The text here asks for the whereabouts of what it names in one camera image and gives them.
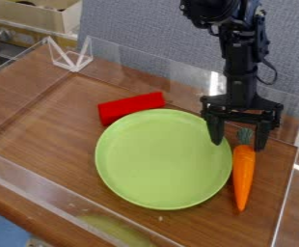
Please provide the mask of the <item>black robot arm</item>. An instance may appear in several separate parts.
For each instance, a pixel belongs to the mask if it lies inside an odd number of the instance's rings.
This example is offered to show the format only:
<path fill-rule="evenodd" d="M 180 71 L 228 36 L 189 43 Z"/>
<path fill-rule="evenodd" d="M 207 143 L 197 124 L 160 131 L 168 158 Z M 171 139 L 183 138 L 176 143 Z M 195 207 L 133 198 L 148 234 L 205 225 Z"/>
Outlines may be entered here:
<path fill-rule="evenodd" d="M 211 142 L 221 143 L 225 122 L 252 124 L 253 149 L 261 151 L 271 130 L 280 126 L 283 105 L 256 92 L 263 81 L 257 65 L 268 63 L 265 56 L 269 54 L 260 0 L 180 0 L 179 10 L 196 28 L 219 38 L 225 61 L 225 93 L 200 98 Z"/>

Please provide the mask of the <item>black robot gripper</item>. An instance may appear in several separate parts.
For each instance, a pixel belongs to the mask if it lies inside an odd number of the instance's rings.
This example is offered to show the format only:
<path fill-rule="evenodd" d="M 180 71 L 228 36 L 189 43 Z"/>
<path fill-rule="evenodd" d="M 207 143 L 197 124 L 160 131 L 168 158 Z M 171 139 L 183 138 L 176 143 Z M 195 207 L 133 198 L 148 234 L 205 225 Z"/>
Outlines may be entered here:
<path fill-rule="evenodd" d="M 224 137 L 224 122 L 256 124 L 253 149 L 265 148 L 271 128 L 280 126 L 283 105 L 260 95 L 255 95 L 249 104 L 233 104 L 227 95 L 203 96 L 201 116 L 205 119 L 211 142 L 219 146 Z"/>

